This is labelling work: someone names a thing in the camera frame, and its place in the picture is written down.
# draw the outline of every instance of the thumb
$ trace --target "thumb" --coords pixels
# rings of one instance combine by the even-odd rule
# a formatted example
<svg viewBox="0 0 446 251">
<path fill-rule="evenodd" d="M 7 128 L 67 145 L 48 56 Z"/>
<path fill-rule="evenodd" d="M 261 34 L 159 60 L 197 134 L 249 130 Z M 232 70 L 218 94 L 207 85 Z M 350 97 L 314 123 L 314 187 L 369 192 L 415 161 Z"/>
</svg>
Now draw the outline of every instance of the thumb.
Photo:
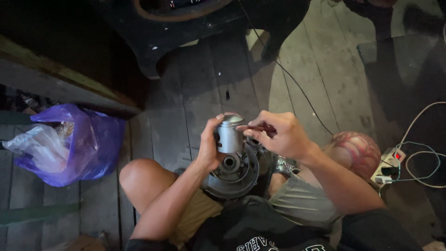
<svg viewBox="0 0 446 251">
<path fill-rule="evenodd" d="M 243 134 L 247 137 L 251 137 L 255 140 L 257 140 L 260 144 L 262 144 L 267 149 L 271 146 L 272 139 L 268 137 L 268 135 L 262 133 L 258 130 L 248 129 L 243 132 Z"/>
</svg>

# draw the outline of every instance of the knee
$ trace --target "knee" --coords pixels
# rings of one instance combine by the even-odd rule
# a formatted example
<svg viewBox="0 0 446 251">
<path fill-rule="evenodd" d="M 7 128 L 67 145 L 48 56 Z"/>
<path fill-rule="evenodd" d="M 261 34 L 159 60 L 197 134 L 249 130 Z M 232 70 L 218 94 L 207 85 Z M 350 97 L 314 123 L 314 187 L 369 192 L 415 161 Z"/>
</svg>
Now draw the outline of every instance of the knee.
<svg viewBox="0 0 446 251">
<path fill-rule="evenodd" d="M 124 187 L 131 186 L 139 179 L 147 182 L 154 180 L 165 172 L 163 167 L 153 159 L 135 159 L 130 161 L 119 173 L 119 184 Z"/>
</svg>

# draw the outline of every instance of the wooden floor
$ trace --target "wooden floor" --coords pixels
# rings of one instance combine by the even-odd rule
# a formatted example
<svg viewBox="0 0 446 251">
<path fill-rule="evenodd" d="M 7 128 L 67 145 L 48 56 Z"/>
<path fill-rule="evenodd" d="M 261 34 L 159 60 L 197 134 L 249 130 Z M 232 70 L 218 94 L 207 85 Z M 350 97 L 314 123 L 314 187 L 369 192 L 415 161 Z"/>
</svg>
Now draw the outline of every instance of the wooden floor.
<svg viewBox="0 0 446 251">
<path fill-rule="evenodd" d="M 394 7 L 392 36 L 406 35 L 402 14 L 406 5 L 416 3 L 423 10 L 441 15 L 435 0 L 399 0 Z M 380 148 L 390 145 L 376 135 L 372 112 L 373 93 L 356 46 L 372 42 L 371 21 L 351 12 L 344 3 L 331 6 L 312 0 L 304 21 L 284 42 L 278 61 L 304 90 L 317 114 L 332 133 L 359 131 L 377 140 Z M 43 250 L 75 238 L 79 232 L 104 230 L 111 250 L 122 250 L 137 214 L 118 186 L 119 170 L 131 159 L 151 158 L 171 171 L 187 167 L 194 159 L 206 120 L 226 111 L 238 112 L 247 121 L 259 111 L 293 112 L 309 137 L 320 146 L 331 135 L 315 117 L 301 90 L 275 63 L 260 61 L 262 46 L 251 32 L 219 34 L 195 46 L 176 49 L 166 55 L 166 70 L 159 82 L 151 83 L 146 111 L 127 125 L 118 171 L 94 181 L 82 181 L 64 188 L 44 184 L 33 173 L 12 165 L 12 154 L 0 152 L 0 208 L 13 209 L 81 201 L 79 213 L 55 220 L 17 224 L 0 228 L 0 250 Z M 0 127 L 0 139 L 21 131 Z M 423 190 L 415 188 L 418 193 Z M 396 211 L 405 212 L 403 226 L 424 245 L 431 240 L 429 229 L 435 220 L 429 201 L 420 208 L 405 200 L 388 201 Z M 415 222 L 414 215 L 424 221 Z"/>
</svg>

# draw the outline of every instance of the plastic bag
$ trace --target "plastic bag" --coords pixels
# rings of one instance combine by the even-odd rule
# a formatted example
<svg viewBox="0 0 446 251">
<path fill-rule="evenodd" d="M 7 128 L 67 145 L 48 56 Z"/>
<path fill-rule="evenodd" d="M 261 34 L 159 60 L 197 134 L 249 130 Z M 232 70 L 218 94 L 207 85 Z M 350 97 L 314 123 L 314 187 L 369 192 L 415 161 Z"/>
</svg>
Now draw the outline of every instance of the plastic bag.
<svg viewBox="0 0 446 251">
<path fill-rule="evenodd" d="M 56 130 L 42 124 L 36 124 L 26 133 L 2 143 L 5 149 L 32 155 L 36 167 L 44 172 L 62 172 L 70 154 L 64 145 L 64 139 L 59 138 Z"/>
<path fill-rule="evenodd" d="M 65 143 L 70 151 L 68 160 L 61 172 L 39 169 L 29 154 L 15 159 L 16 165 L 34 172 L 44 182 L 55 187 L 78 180 L 95 180 L 114 171 L 124 137 L 124 120 L 81 110 L 73 104 L 50 107 L 31 116 L 31 120 L 74 123 L 73 133 L 66 138 Z"/>
</svg>

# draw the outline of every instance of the purple plastic bag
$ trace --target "purple plastic bag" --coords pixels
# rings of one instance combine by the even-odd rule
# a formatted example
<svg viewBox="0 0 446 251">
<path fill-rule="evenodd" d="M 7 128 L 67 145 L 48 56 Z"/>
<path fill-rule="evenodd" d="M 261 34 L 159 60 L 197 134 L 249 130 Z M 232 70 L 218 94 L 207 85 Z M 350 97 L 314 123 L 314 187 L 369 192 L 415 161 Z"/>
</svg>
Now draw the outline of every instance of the purple plastic bag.
<svg viewBox="0 0 446 251">
<path fill-rule="evenodd" d="M 124 120 L 81 110 L 73 104 L 53 106 L 31 116 L 31 120 L 74 122 L 67 165 L 59 173 L 44 172 L 36 167 L 29 154 L 15 159 L 16 165 L 34 172 L 44 182 L 55 187 L 78 180 L 95 180 L 114 171 L 124 137 Z"/>
</svg>

